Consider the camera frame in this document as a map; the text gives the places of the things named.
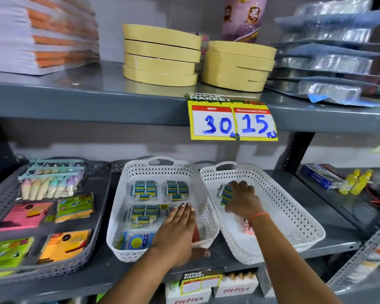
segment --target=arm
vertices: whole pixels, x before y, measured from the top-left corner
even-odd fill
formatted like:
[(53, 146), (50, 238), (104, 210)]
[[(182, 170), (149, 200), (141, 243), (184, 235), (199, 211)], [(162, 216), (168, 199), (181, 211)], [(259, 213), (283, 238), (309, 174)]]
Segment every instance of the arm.
[(253, 186), (245, 181), (230, 183), (232, 201), (225, 207), (244, 219), (250, 219), (265, 259), (270, 281), (279, 304), (341, 304), (339, 298), (300, 257), (265, 212)]
[(173, 267), (186, 264), (189, 259), (208, 257), (204, 248), (191, 247), (196, 213), (182, 204), (170, 211), (153, 238), (152, 245), (130, 268), (99, 304), (149, 303), (163, 277)]

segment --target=hand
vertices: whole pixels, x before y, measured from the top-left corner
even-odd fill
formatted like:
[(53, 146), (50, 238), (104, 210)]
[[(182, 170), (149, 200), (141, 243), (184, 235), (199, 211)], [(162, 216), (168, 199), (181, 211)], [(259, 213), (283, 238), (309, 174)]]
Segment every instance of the hand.
[(235, 213), (245, 220), (250, 219), (255, 214), (265, 212), (259, 197), (255, 195), (253, 186), (248, 186), (246, 181), (241, 181), (239, 184), (232, 181), (229, 186), (232, 188), (233, 197), (225, 206), (226, 212)]
[(152, 240), (150, 250), (159, 250), (168, 257), (172, 267), (186, 264), (190, 259), (209, 257), (206, 248), (192, 248), (192, 238), (196, 226), (196, 212), (190, 203), (173, 208)]

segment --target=white plastic basket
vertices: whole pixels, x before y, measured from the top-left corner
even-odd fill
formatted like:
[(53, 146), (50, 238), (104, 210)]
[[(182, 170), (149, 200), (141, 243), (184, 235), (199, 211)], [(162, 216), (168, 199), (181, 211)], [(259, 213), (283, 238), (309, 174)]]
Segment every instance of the white plastic basket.
[[(236, 169), (218, 171), (217, 167), (231, 164)], [(201, 177), (217, 211), (218, 223), (228, 246), (237, 260), (252, 265), (263, 262), (259, 244), (253, 235), (243, 232), (240, 218), (226, 213), (221, 206), (221, 198), (217, 197), (221, 184), (236, 180), (245, 180), (255, 188), (275, 224), (298, 252), (308, 250), (311, 246), (325, 238), (325, 230), (290, 194), (286, 192), (267, 173), (253, 164), (238, 164), (232, 161), (219, 163), (213, 167), (200, 170)]]
[[(156, 160), (170, 161), (172, 165), (150, 165)], [(116, 257), (124, 262), (138, 260), (146, 250), (119, 250), (118, 242), (121, 240), (123, 231), (124, 199), (129, 194), (128, 183), (135, 180), (146, 180), (151, 178), (158, 183), (163, 183), (168, 179), (186, 181), (190, 186), (190, 195), (187, 202), (190, 202), (198, 215), (197, 220), (202, 220), (205, 227), (205, 239), (193, 243), (193, 247), (210, 247), (219, 233), (218, 220), (211, 204), (207, 188), (200, 177), (196, 166), (188, 161), (178, 161), (169, 157), (158, 156), (146, 160), (132, 160), (125, 164), (121, 178), (118, 182), (115, 193), (113, 208), (111, 210), (109, 226), (107, 229), (107, 245), (114, 252)]]

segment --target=basket handle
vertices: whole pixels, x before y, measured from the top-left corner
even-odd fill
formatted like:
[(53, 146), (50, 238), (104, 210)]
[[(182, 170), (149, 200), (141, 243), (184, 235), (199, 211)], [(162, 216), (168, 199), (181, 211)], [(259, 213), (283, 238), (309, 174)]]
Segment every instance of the basket handle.
[(172, 162), (172, 165), (169, 165), (169, 166), (175, 166), (176, 165), (175, 159), (173, 159), (171, 157), (166, 157), (166, 156), (155, 156), (155, 157), (146, 159), (146, 164), (149, 166), (161, 165), (161, 164), (152, 164), (152, 165), (149, 164), (149, 162), (156, 161), (156, 160), (167, 160), (167, 161)]
[(223, 165), (235, 165), (236, 168), (231, 168), (231, 169), (238, 169), (238, 163), (236, 163), (235, 161), (224, 161), (224, 162), (218, 163), (217, 165), (214, 165), (212, 168), (217, 171), (217, 168)]

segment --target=white box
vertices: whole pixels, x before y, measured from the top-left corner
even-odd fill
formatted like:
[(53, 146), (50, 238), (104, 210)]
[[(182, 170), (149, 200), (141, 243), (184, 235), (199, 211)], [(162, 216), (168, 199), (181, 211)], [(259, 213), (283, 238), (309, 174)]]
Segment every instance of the white box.
[(198, 290), (184, 296), (180, 295), (180, 286), (171, 289), (171, 283), (165, 284), (166, 304), (198, 304), (208, 302), (211, 297), (211, 288)]
[(245, 276), (244, 279), (237, 277), (235, 281), (228, 277), (225, 281), (221, 281), (218, 287), (213, 287), (214, 297), (238, 296), (253, 293), (258, 285), (259, 282), (256, 275), (253, 275), (252, 278)]
[(266, 267), (258, 268), (258, 280), (265, 297), (276, 297)]

